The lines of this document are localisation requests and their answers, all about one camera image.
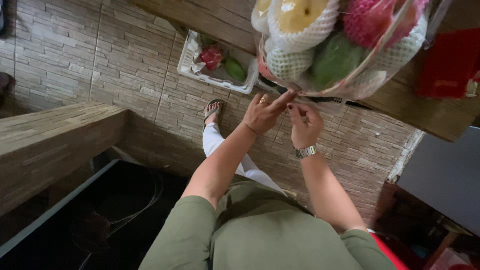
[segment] person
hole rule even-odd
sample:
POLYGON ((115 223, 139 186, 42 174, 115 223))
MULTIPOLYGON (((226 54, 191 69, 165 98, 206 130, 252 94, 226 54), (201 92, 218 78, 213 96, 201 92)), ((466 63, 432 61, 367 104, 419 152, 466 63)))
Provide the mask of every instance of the person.
POLYGON ((207 158, 170 212, 141 270, 395 269, 325 159, 312 150, 322 118, 313 107, 293 103, 295 96, 289 90, 270 102, 267 94, 257 94, 226 139, 218 129, 222 103, 207 105, 207 158), (299 156, 315 215, 285 196, 247 155, 285 109, 294 147, 312 150, 299 150, 299 156))

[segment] tiled floor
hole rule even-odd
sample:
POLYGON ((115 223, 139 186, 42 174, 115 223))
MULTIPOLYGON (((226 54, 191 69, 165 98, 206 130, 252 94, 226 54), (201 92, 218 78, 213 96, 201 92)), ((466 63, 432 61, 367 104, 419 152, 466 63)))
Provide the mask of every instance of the tiled floor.
MULTIPOLYGON (((0 70, 14 75, 9 100, 44 110, 85 100, 131 109, 132 125, 120 147, 137 159, 191 174, 204 159, 203 106, 223 98, 221 131, 241 121, 253 95, 205 85, 177 74, 184 38, 165 20, 126 0, 17 0, 9 11, 16 31, 0 41, 0 70)), ((371 224, 386 176, 415 128, 382 114, 344 108, 322 113, 325 130, 318 147, 371 224)), ((291 123, 259 138, 249 154, 282 188, 309 201, 293 154, 291 123)))

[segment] foot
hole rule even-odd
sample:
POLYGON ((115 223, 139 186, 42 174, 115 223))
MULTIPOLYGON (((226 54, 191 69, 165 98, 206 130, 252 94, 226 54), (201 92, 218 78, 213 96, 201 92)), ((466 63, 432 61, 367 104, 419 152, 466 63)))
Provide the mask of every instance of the foot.
MULTIPOLYGON (((221 111, 221 103, 220 102, 215 102, 214 104, 211 104, 205 108, 205 116, 208 114, 209 111, 218 109, 218 111, 221 111)), ((205 126, 207 126, 210 123, 218 123, 218 112, 214 112, 210 114, 210 116, 205 119, 205 126)))

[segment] olive green shirt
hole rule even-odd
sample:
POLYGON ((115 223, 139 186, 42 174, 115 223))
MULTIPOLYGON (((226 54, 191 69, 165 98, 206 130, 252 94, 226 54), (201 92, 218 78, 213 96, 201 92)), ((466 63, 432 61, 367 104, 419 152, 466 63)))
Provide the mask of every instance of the olive green shirt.
POLYGON ((217 211, 200 196, 181 198, 141 270, 394 270, 361 230, 338 235, 283 194, 236 175, 217 211))

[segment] watch strap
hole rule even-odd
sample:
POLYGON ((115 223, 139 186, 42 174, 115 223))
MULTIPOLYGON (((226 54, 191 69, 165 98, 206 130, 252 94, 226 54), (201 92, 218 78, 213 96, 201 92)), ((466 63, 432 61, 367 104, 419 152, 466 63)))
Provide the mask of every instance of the watch strap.
POLYGON ((297 154, 297 157, 302 159, 315 154, 317 152, 317 147, 315 145, 312 145, 307 148, 295 149, 295 152, 297 154))

